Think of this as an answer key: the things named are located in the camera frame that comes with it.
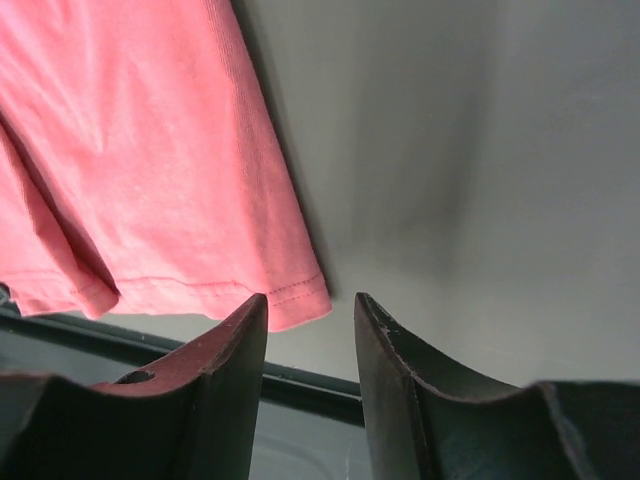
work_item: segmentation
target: hole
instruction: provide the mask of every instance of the hole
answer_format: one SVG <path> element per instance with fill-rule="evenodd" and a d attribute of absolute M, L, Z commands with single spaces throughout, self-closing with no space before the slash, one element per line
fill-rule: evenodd
<path fill-rule="evenodd" d="M 142 382 L 151 380 L 155 376 L 156 375 L 153 372 L 145 372 L 142 370 L 137 370 L 135 372 L 127 373 L 124 377 L 122 377 L 116 383 L 119 383 L 119 384 L 142 383 Z"/>

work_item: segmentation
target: white wall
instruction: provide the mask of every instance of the white wall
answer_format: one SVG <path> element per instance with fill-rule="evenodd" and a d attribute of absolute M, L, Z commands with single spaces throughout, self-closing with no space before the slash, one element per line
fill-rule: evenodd
<path fill-rule="evenodd" d="M 336 294 L 268 361 L 356 380 L 368 291 L 505 381 L 639 376 L 638 2 L 234 5 Z"/>

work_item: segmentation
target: black plastic part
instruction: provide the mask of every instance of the black plastic part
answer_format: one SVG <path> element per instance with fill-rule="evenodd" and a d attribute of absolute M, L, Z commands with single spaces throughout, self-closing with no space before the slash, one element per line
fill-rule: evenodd
<path fill-rule="evenodd" d="M 151 363 L 183 345 L 176 340 L 69 315 L 21 317 L 13 305 L 0 307 L 0 329 L 132 367 Z M 261 400 L 364 426 L 360 386 L 355 382 L 265 363 Z"/>
<path fill-rule="evenodd" d="M 267 300 L 116 383 L 2 372 L 0 478 L 249 478 Z"/>
<path fill-rule="evenodd" d="M 640 472 L 640 385 L 519 389 L 446 356 L 358 294 L 367 441 L 379 480 L 596 480 Z"/>

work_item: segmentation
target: dark surface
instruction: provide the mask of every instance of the dark surface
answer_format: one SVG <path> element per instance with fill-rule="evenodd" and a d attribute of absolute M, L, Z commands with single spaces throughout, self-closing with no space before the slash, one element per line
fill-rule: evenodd
<path fill-rule="evenodd" d="M 247 479 L 266 300 L 115 384 L 1 377 L 2 478 Z"/>
<path fill-rule="evenodd" d="M 630 479 L 640 471 L 640 387 L 517 389 L 448 358 L 370 296 L 355 312 L 376 479 Z"/>

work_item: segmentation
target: pink shirt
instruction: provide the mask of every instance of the pink shirt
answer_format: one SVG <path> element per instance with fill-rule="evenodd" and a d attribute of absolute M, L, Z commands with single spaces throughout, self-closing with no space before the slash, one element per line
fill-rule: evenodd
<path fill-rule="evenodd" d="M 0 176 L 25 315 L 331 309 L 229 0 L 2 1 Z"/>

